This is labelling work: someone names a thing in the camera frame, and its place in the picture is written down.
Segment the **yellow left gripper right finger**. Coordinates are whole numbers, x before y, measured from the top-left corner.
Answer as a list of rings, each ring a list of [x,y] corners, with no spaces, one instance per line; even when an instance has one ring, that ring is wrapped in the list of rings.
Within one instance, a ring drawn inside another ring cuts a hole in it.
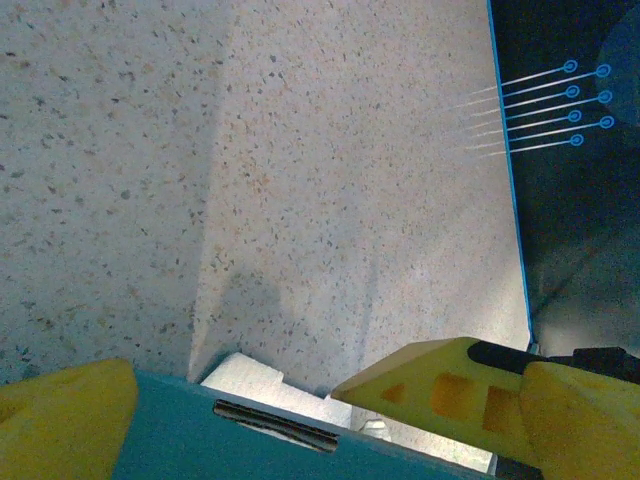
[[[520,409],[546,479],[639,477],[639,386],[565,365],[526,367]]]

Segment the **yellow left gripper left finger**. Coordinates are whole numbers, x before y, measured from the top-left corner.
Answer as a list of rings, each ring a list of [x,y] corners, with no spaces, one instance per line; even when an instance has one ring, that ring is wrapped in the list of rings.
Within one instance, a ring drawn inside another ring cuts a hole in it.
[[[132,364],[91,362],[1,387],[3,479],[109,479],[138,398]]]

